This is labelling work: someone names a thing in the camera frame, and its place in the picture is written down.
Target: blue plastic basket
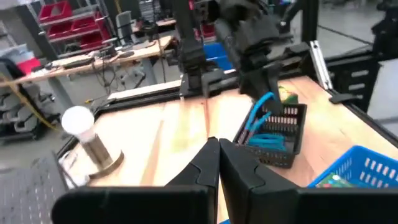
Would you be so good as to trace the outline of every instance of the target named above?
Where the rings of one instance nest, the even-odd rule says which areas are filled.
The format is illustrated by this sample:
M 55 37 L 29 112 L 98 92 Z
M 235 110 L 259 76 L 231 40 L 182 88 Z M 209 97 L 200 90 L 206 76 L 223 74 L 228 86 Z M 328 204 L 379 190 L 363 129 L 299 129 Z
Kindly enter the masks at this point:
M 398 186 L 398 161 L 362 146 L 354 146 L 344 153 L 308 187 L 315 187 L 332 172 L 357 187 Z
M 204 49 L 207 61 L 216 62 L 223 70 L 232 69 L 231 62 L 229 62 L 226 52 L 220 43 L 205 44 Z

